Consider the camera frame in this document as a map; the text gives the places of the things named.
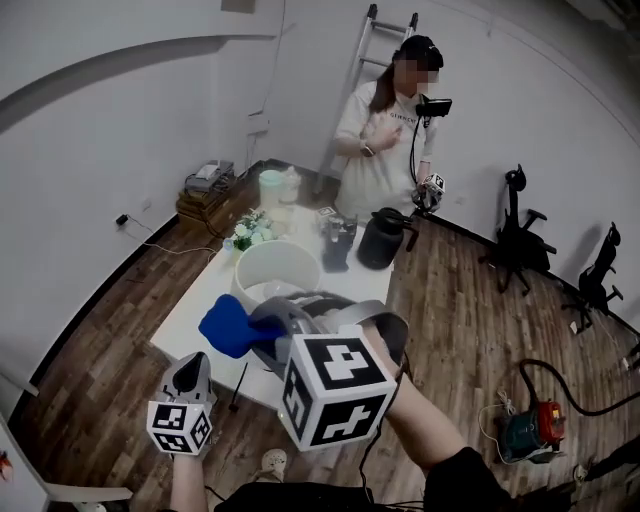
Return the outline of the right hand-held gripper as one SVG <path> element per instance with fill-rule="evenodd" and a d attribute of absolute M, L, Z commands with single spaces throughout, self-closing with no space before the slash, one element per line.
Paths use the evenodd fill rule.
<path fill-rule="evenodd" d="M 408 325 L 378 300 L 271 298 L 249 315 L 251 328 L 283 336 L 256 342 L 252 351 L 282 374 L 278 414 L 298 450 L 369 438 L 395 396 L 396 378 L 366 338 L 365 324 L 376 328 L 387 354 L 400 365 Z"/>

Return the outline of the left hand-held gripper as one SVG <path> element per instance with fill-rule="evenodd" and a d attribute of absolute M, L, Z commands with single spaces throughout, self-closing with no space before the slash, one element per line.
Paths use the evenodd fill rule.
<path fill-rule="evenodd" d="M 218 401 L 207 354 L 196 352 L 176 361 L 164 373 L 159 392 L 148 403 L 151 440 L 162 453 L 199 456 L 209 442 L 211 413 Z"/>

